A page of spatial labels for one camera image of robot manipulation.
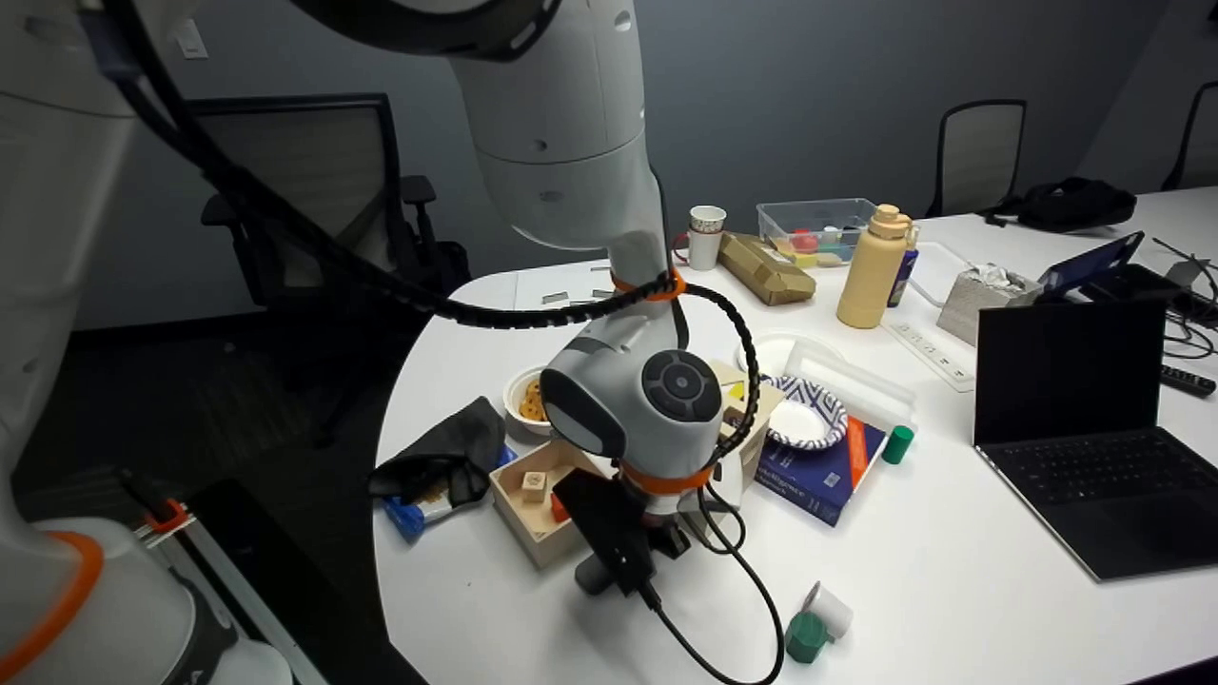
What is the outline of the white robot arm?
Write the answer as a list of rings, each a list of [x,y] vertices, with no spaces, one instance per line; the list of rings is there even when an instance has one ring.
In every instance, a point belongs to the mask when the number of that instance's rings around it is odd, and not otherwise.
[[[646,161],[636,0],[292,0],[362,47],[454,65],[497,213],[549,247],[605,251],[618,292],[543,364],[557,435],[608,458],[639,492],[692,492],[719,458],[712,417],[643,392],[679,354],[657,177]],[[76,323],[85,273],[128,139],[170,139],[247,195],[159,61],[197,0],[0,0],[0,399],[20,459]],[[289,685],[289,662],[239,637],[200,590],[107,517],[0,517],[0,682]]]

